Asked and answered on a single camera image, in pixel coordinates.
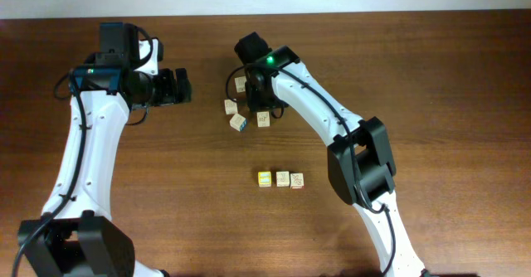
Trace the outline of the wooden block yellow top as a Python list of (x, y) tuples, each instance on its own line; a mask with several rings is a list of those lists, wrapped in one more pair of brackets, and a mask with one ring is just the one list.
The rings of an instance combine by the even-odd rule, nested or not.
[(258, 184), (260, 187), (270, 187), (272, 185), (271, 172), (258, 172)]

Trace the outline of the wooden block red I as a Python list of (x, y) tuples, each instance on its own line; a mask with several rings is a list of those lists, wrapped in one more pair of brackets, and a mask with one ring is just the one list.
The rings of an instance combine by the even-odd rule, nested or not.
[(290, 174), (290, 188), (302, 189), (304, 187), (304, 175), (302, 173)]

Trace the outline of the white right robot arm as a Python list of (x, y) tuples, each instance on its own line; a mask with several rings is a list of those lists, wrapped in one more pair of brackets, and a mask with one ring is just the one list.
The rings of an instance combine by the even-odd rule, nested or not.
[(338, 197), (354, 207), (388, 277), (428, 276), (397, 207), (397, 173), (387, 130), (376, 117), (363, 119), (342, 106), (288, 47), (271, 49), (257, 33), (234, 47), (253, 113), (291, 107), (327, 148), (328, 178)]

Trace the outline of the wooden block green R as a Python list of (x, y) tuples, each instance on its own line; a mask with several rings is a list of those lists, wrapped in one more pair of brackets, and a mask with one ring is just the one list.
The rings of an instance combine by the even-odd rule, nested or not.
[(256, 117), (259, 128), (270, 127), (270, 113), (268, 111), (257, 112)]

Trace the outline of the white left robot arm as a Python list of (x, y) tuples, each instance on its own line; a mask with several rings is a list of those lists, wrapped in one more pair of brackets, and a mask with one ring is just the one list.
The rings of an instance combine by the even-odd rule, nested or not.
[(111, 185), (120, 136), (135, 110), (188, 103), (185, 69), (161, 69), (163, 44), (125, 22), (100, 25), (100, 49), (63, 77), (71, 121), (55, 185), (35, 220), (22, 221), (12, 264), (38, 276), (165, 276), (142, 264), (113, 222)]

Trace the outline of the wooden block letter J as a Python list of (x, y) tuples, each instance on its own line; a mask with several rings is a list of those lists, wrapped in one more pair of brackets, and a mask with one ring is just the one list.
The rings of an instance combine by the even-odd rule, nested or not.
[(276, 186), (288, 187), (290, 185), (290, 173), (288, 171), (279, 171), (276, 173)]

